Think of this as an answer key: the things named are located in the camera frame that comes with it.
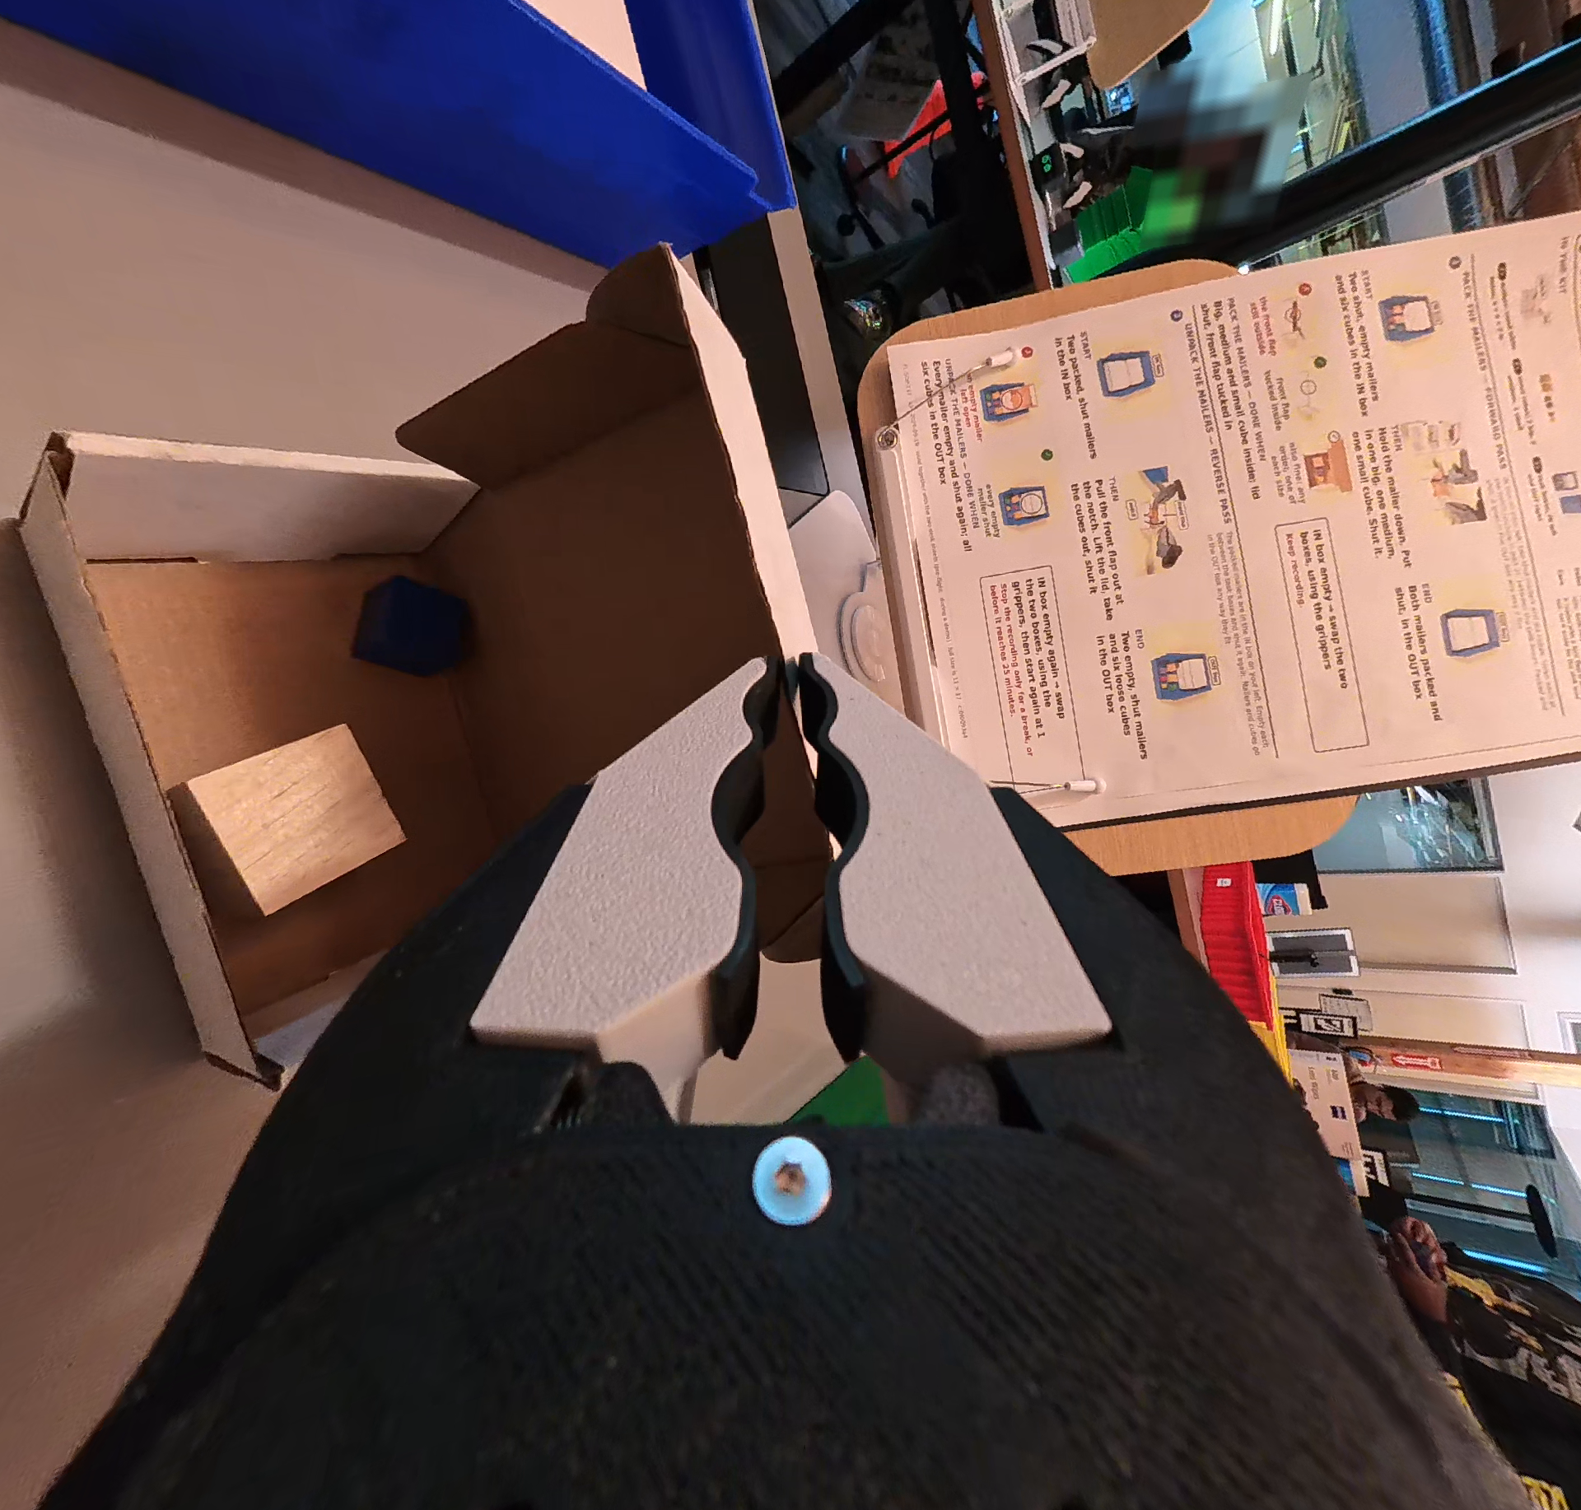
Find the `red plastic bin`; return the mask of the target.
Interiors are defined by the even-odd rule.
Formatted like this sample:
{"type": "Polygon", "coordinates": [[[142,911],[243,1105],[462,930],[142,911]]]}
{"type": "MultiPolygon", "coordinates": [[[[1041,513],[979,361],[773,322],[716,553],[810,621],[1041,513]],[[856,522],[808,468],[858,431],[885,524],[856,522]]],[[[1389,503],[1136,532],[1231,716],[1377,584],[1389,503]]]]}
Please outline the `red plastic bin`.
{"type": "Polygon", "coordinates": [[[1251,1027],[1274,1029],[1272,967],[1254,864],[1202,870],[1202,963],[1251,1027]]]}

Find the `long dark desk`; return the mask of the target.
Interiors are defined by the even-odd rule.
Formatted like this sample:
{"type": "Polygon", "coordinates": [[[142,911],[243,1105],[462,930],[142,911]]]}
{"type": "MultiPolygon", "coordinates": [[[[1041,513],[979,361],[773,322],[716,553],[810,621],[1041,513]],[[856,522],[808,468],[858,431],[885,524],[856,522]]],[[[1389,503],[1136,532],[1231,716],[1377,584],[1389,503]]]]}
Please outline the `long dark desk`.
{"type": "Polygon", "coordinates": [[[1025,117],[1018,66],[1002,25],[1004,0],[971,0],[971,6],[1031,282],[1037,291],[1047,293],[1056,289],[1058,282],[1051,253],[1051,220],[1031,171],[1035,134],[1031,119],[1025,117]]]}

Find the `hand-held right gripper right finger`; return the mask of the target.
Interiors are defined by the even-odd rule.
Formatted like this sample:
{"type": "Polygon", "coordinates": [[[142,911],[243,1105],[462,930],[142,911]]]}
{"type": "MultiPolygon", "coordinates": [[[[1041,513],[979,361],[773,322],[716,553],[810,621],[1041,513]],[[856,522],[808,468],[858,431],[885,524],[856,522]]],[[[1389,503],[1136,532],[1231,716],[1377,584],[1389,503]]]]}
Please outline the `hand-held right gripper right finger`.
{"type": "Polygon", "coordinates": [[[819,1008],[845,1066],[868,1062],[918,1116],[998,1107],[1054,1126],[1023,1060],[1097,1046],[1111,1017],[979,773],[817,652],[798,656],[814,812],[829,837],[819,1008]]]}

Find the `blue cube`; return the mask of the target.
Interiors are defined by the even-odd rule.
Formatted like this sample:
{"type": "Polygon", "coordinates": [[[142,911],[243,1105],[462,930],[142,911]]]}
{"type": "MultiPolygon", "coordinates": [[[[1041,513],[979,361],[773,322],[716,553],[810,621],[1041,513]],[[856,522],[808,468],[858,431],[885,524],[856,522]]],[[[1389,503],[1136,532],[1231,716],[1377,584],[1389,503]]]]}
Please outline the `blue cube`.
{"type": "Polygon", "coordinates": [[[351,658],[413,678],[454,670],[466,656],[470,606],[452,592],[396,575],[363,594],[351,658]]]}

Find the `large wooden cube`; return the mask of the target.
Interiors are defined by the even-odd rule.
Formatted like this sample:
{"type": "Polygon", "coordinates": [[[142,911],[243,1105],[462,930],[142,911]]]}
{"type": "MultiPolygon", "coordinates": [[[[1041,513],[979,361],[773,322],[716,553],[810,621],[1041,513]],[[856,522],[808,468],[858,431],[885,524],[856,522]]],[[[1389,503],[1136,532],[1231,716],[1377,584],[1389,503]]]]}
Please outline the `large wooden cube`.
{"type": "Polygon", "coordinates": [[[266,918],[406,845],[347,724],[169,788],[167,804],[208,903],[266,918]]]}

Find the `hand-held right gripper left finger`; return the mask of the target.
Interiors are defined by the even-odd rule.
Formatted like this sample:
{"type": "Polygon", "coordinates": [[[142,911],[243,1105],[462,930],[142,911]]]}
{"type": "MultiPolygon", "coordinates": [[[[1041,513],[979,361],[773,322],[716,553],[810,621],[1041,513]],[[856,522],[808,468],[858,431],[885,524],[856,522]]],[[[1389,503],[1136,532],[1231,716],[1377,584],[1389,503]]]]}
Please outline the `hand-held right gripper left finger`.
{"type": "Polygon", "coordinates": [[[713,1054],[740,1054],[759,994],[765,755],[781,660],[751,658],[590,782],[470,1019],[485,1046],[639,1066],[693,1116],[713,1054]]]}

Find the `blue plastic bin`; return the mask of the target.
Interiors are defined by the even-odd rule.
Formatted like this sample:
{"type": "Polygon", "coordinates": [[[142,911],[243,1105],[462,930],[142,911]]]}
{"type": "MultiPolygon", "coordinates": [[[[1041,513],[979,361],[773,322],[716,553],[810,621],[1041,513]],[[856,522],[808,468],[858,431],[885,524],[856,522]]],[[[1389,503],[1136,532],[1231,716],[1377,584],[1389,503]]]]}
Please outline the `blue plastic bin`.
{"type": "Polygon", "coordinates": [[[750,0],[4,0],[4,20],[614,268],[794,206],[750,0]]]}

